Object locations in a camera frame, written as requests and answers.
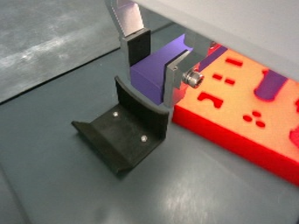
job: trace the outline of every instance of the metal mount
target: metal mount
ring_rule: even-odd
[[[129,67],[151,54],[151,30],[144,27],[139,6],[129,0],[105,0],[125,55],[127,78],[131,79]]]
[[[119,104],[93,122],[72,122],[115,173],[132,169],[165,138],[168,115],[144,103],[116,77]]]

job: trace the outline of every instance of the purple block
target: purple block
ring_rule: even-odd
[[[276,98],[282,86],[286,84],[287,78],[268,70],[264,79],[260,81],[255,90],[256,97],[263,101],[272,101]]]
[[[163,103],[164,98],[164,65],[191,50],[183,40],[184,35],[131,66],[132,86],[156,105]]]
[[[199,72],[211,64],[211,62],[228,50],[226,46],[219,49],[200,62]]]

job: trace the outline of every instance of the gray floor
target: gray floor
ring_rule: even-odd
[[[153,31],[169,20],[141,9]],[[0,0],[0,102],[119,48],[104,0]]]
[[[153,49],[181,31],[159,31]],[[112,174],[71,121],[117,103],[124,70],[112,52],[0,106],[0,163],[31,222],[295,224],[298,187],[172,123],[143,163]]]

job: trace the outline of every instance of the white panel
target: white panel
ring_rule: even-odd
[[[299,81],[298,0],[135,0]]]

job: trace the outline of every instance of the screw hole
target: screw hole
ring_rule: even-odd
[[[259,128],[264,128],[267,125],[266,125],[263,122],[256,121],[256,126],[258,126]]]
[[[243,119],[246,122],[251,123],[252,122],[252,117],[250,115],[243,115]]]

